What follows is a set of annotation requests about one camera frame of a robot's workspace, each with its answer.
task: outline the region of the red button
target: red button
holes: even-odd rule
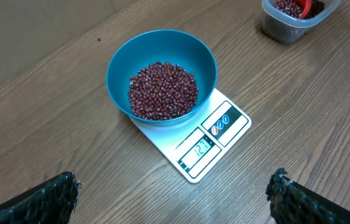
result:
[[[213,134],[213,135],[217,135],[217,134],[218,134],[218,132],[219,132],[218,127],[213,126],[213,127],[212,127],[212,129],[211,129],[211,132],[212,132],[212,134]]]

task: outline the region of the bowl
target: bowl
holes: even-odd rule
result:
[[[147,120],[134,115],[127,92],[130,77],[154,62],[179,64],[194,73],[199,89],[196,105],[187,114],[168,120]],[[210,49],[196,37],[179,30],[153,30],[127,41],[112,57],[106,84],[114,104],[129,117],[151,126],[173,126],[194,116],[212,94],[218,80],[218,67]]]
[[[341,0],[323,0],[325,9],[311,19],[296,19],[274,7],[276,0],[262,0],[262,31],[271,38],[292,44],[311,28],[323,22],[341,4]]]

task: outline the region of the blue bowl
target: blue bowl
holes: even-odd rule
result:
[[[152,121],[131,111],[127,92],[130,77],[157,61],[179,64],[194,73],[199,89],[193,109],[174,119]],[[218,67],[210,49],[196,37],[178,30],[154,30],[126,42],[112,57],[107,69],[107,89],[113,102],[130,117],[153,126],[172,126],[190,119],[208,100],[218,80]]]

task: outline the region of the bowl rim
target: bowl rim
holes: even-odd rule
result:
[[[211,54],[212,56],[212,59],[213,59],[213,62],[214,62],[214,68],[215,68],[215,79],[214,79],[214,83],[213,83],[213,87],[210,91],[210,93],[208,94],[208,97],[199,105],[197,106],[196,108],[192,109],[190,112],[188,112],[187,114],[184,114],[183,116],[180,116],[178,118],[174,118],[174,119],[167,119],[167,120],[159,120],[159,121],[156,121],[156,120],[149,120],[149,119],[143,119],[143,118],[140,118],[132,113],[128,113],[127,111],[123,110],[119,105],[118,103],[116,102],[116,100],[112,97],[112,94],[110,92],[110,89],[108,88],[108,71],[110,69],[110,66],[111,66],[111,62],[113,61],[114,57],[117,55],[117,53],[126,45],[128,44],[130,41],[142,36],[142,35],[146,35],[146,34],[150,34],[150,33],[153,33],[153,32],[162,32],[162,31],[170,31],[170,32],[178,32],[178,33],[181,33],[181,34],[185,34],[185,35],[188,35],[194,39],[196,39],[197,41],[199,41],[207,50],[208,52]],[[194,35],[191,35],[187,32],[184,32],[184,31],[180,31],[180,30],[175,30],[175,29],[159,29],[159,30],[151,30],[151,31],[147,31],[147,32],[144,32],[142,34],[139,34],[131,39],[129,39],[127,42],[125,42],[124,44],[121,45],[120,48],[118,48],[118,50],[115,52],[115,54],[111,57],[111,60],[110,60],[110,63],[108,65],[108,68],[107,68],[107,72],[106,72],[106,88],[107,88],[107,91],[108,91],[108,94],[110,95],[110,98],[111,100],[114,102],[114,104],[125,114],[127,114],[128,116],[130,116],[131,118],[134,118],[138,121],[141,121],[141,122],[148,122],[148,123],[163,123],[163,122],[171,122],[171,121],[176,121],[178,119],[182,119],[192,113],[194,113],[195,111],[198,111],[207,101],[208,99],[211,97],[212,95],[212,92],[213,90],[216,88],[216,84],[218,82],[218,65],[216,63],[216,59],[211,51],[211,49],[202,41],[200,40],[199,38],[195,37]]]

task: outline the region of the blue button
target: blue button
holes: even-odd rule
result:
[[[221,121],[221,120],[218,121],[218,128],[219,128],[219,130],[222,130],[224,128],[223,121]]]
[[[222,120],[223,120],[223,123],[224,123],[224,124],[228,124],[229,121],[230,121],[229,116],[227,116],[227,115],[224,115],[223,118],[222,118]]]

